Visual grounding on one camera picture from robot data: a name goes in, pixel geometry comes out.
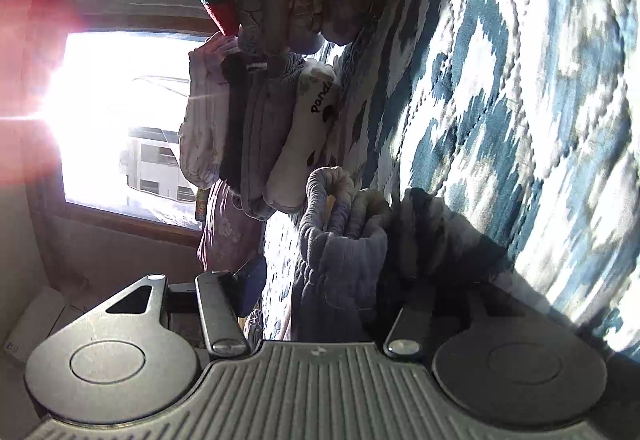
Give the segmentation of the window with bright light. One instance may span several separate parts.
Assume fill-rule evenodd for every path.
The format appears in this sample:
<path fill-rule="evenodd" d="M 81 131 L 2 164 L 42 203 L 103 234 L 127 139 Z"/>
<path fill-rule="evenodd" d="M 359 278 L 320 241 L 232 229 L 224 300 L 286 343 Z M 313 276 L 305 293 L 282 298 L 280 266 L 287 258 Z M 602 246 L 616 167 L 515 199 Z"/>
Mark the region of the window with bright light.
<path fill-rule="evenodd" d="M 189 53 L 204 36 L 72 32 L 40 108 L 73 207 L 196 231 L 196 188 L 179 167 Z"/>

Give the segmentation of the folded dark grey garment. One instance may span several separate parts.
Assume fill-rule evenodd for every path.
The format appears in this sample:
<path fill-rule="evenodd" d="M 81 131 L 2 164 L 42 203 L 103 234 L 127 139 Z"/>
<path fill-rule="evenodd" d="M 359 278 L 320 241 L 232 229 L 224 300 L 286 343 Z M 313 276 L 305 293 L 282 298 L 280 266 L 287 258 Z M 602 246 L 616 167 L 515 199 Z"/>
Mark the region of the folded dark grey garment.
<path fill-rule="evenodd" d="M 292 126 L 297 81 L 304 65 L 303 56 L 288 53 L 269 57 L 248 74 L 240 197 L 245 214 L 259 221 L 274 214 L 264 200 L 264 189 Z"/>

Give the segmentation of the folded black garment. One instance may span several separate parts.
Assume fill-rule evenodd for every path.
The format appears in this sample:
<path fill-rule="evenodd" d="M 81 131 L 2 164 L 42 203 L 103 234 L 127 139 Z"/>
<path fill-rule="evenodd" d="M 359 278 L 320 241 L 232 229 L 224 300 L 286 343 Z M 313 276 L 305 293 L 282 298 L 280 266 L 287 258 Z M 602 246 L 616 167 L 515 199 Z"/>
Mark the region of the folded black garment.
<path fill-rule="evenodd" d="M 248 93 L 253 81 L 252 74 L 265 68 L 265 59 L 244 53 L 233 53 L 221 64 L 222 73 L 229 85 L 229 100 L 228 125 L 219 178 L 224 180 L 235 194 L 239 194 L 241 189 L 243 128 Z"/>

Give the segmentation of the folded white panda garment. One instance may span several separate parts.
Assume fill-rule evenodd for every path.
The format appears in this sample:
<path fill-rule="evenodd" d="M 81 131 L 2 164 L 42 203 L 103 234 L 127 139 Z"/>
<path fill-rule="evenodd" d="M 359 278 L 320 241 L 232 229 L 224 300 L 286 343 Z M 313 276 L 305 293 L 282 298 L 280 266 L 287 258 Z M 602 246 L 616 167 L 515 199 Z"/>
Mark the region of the folded white panda garment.
<path fill-rule="evenodd" d="M 307 59 L 297 79 L 292 126 L 262 198 L 277 211 L 299 211 L 309 174 L 317 166 L 337 115 L 341 87 L 330 65 Z"/>

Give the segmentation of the white box on floor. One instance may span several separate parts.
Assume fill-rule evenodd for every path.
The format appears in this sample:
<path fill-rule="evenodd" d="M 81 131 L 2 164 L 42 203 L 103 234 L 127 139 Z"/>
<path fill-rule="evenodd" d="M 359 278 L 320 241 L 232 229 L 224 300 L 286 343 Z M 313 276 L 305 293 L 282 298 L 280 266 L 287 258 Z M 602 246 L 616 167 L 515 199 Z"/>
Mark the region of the white box on floor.
<path fill-rule="evenodd" d="M 30 353 L 50 335 L 64 308 L 62 293 L 51 287 L 42 287 L 6 338 L 3 352 L 25 363 Z"/>

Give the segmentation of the blue white quilted bedspread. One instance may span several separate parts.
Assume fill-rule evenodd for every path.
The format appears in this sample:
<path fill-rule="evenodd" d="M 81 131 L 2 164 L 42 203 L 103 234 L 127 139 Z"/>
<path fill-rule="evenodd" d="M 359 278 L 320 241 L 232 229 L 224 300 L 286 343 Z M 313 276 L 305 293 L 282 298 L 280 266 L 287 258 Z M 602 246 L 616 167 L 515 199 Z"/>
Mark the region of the blue white quilted bedspread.
<path fill-rule="evenodd" d="M 639 0 L 378 0 L 323 162 L 417 187 L 502 256 L 497 284 L 639 355 Z"/>

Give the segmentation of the folded white garment top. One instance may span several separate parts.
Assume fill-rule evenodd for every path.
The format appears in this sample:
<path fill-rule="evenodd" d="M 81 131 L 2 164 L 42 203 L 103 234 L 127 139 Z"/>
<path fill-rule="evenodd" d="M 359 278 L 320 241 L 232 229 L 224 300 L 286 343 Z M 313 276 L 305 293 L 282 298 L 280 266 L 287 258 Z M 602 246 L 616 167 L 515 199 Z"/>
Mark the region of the folded white garment top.
<path fill-rule="evenodd" d="M 219 179 L 230 100 L 222 63 L 239 51 L 235 36 L 217 32 L 189 53 L 190 93 L 178 132 L 179 166 L 199 189 L 209 189 Z"/>

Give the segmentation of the maroon pillow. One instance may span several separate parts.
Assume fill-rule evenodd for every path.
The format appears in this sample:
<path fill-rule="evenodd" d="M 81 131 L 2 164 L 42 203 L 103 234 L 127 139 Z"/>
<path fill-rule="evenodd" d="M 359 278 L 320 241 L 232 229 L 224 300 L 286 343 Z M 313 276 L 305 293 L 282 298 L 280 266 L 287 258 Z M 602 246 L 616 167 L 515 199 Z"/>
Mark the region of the maroon pillow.
<path fill-rule="evenodd" d="M 264 223 L 240 208 L 224 180 L 209 192 L 206 221 L 196 256 L 204 271 L 236 272 L 262 250 Z"/>

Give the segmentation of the purple sweatpants with beige stripe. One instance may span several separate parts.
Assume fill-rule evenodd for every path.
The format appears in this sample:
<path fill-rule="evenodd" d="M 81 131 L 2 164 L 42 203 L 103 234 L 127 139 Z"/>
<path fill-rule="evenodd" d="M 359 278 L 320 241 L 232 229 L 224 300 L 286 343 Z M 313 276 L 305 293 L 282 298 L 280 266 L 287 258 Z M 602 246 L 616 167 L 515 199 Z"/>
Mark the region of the purple sweatpants with beige stripe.
<path fill-rule="evenodd" d="M 311 172 L 292 287 L 294 342 L 381 339 L 421 283 L 454 287 L 509 272 L 506 249 L 424 189 L 386 200 L 340 167 Z"/>

